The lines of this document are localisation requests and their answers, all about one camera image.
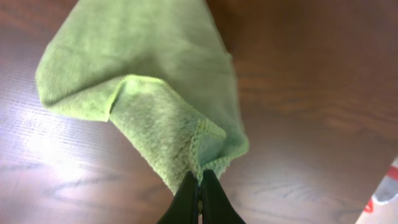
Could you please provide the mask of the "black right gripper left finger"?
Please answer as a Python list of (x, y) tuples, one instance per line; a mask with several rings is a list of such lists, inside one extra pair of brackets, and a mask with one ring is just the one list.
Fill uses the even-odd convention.
[(187, 172), (169, 208), (157, 224), (197, 224), (199, 186), (192, 172)]

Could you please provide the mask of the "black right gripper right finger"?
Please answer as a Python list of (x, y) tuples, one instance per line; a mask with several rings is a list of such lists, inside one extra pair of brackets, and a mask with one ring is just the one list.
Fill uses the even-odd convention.
[(216, 174), (212, 170), (203, 172), (201, 182), (203, 201), (203, 224), (245, 224), (228, 200)]

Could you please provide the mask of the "green microfiber cloth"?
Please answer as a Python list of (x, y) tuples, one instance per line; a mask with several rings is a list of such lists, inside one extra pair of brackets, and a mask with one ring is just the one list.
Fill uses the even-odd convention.
[(78, 1), (35, 80), (49, 111), (113, 123), (172, 192), (249, 149), (231, 56), (203, 0)]

